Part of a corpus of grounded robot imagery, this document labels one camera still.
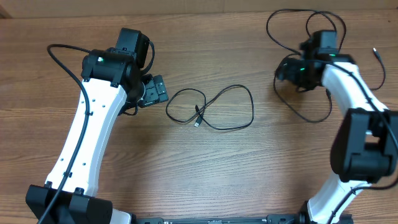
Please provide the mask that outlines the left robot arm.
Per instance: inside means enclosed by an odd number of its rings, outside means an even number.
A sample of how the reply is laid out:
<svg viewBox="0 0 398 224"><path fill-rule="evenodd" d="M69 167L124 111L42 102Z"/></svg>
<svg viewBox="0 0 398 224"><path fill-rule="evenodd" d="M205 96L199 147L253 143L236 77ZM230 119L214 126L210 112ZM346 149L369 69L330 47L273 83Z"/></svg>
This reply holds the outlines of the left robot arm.
<svg viewBox="0 0 398 224"><path fill-rule="evenodd" d="M25 201L39 223L135 223L135 215L96 197L104 152L116 118L168 100L160 75L150 74L154 45L138 30L121 29L114 47L86 50L75 77L80 100L64 147L44 185Z"/></svg>

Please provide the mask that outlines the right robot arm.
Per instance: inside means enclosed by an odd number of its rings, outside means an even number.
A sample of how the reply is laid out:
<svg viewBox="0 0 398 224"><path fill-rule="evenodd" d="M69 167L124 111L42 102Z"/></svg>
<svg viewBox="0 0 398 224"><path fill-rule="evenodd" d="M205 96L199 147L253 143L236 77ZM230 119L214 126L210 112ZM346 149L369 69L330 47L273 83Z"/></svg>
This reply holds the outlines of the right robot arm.
<svg viewBox="0 0 398 224"><path fill-rule="evenodd" d="M376 185L397 167L397 112L374 96L353 58L339 52L335 31L314 32L300 49L299 58L288 55L281 61L275 77L304 91L325 87L344 119L331 147L328 180L288 222L352 223L342 213L358 194L397 185Z"/></svg>

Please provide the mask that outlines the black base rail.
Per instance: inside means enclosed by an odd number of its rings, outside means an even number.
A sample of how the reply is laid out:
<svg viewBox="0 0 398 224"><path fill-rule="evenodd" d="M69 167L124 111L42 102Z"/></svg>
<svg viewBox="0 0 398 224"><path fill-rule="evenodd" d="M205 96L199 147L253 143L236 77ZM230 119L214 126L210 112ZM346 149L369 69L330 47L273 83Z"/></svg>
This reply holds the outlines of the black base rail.
<svg viewBox="0 0 398 224"><path fill-rule="evenodd" d="M132 224L304 224L314 223L304 214L272 214L266 217L234 217L234 218L136 218Z"/></svg>

